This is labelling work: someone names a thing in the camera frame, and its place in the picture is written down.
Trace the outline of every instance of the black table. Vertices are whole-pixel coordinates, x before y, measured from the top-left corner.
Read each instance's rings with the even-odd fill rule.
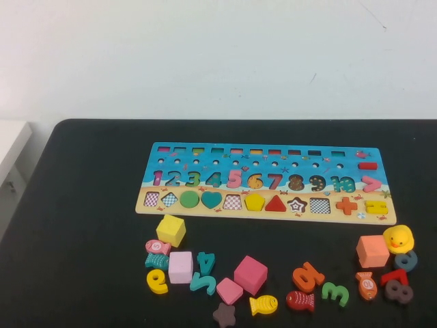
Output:
[[[218,327],[217,294],[169,284],[158,296],[145,283],[144,243],[162,216],[136,214],[135,202],[155,141],[379,148],[398,223],[416,239],[409,305],[381,288],[373,303],[358,293],[358,238],[386,226],[182,216],[181,249],[215,253],[218,282],[245,255],[268,267],[260,295],[276,296],[279,309],[252,317],[245,294],[236,327],[436,327],[436,131],[436,121],[64,121],[0,245],[0,327]],[[346,308],[322,300],[320,287],[314,314],[286,307],[305,261],[349,290]],[[390,269],[374,270],[375,280]]]

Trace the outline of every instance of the green circle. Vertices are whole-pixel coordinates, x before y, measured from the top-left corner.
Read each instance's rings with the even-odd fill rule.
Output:
[[[199,203],[199,196],[195,191],[185,191],[180,196],[180,203],[185,208],[196,207]]]

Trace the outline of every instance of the red triangle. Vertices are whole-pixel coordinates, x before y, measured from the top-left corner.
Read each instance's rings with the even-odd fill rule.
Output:
[[[266,210],[270,212],[287,212],[287,207],[285,207],[281,198],[279,198],[278,195],[275,195],[266,205]]]

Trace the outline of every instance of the shape sorter board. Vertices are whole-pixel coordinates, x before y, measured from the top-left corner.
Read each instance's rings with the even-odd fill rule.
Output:
[[[136,211],[396,223],[377,148],[158,142]]]

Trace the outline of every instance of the brown star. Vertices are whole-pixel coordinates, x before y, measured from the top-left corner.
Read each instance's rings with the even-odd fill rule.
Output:
[[[235,306],[220,303],[212,317],[218,322],[220,328],[233,327],[235,325]]]

